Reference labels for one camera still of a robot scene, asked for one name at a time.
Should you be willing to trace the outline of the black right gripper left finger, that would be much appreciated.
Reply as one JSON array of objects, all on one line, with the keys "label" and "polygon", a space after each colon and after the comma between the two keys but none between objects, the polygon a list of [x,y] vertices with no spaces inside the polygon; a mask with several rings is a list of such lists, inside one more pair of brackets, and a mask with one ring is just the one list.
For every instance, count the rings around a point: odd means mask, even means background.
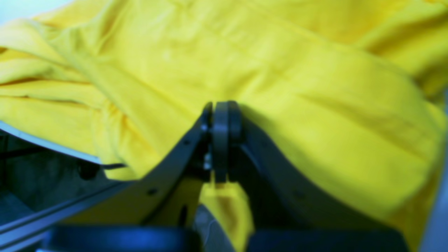
[{"label": "black right gripper left finger", "polygon": [[1,228],[2,252],[200,252],[193,230],[205,182],[227,182],[230,105],[208,103],[166,158],[136,182]]}]

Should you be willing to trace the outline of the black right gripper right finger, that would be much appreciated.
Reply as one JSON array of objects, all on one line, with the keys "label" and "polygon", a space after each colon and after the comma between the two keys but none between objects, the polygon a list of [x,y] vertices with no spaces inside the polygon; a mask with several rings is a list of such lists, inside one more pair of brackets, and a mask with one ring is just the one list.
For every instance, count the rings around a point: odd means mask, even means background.
[{"label": "black right gripper right finger", "polygon": [[402,235],[347,206],[299,172],[271,138],[229,107],[229,179],[249,197],[248,252],[408,252]]}]

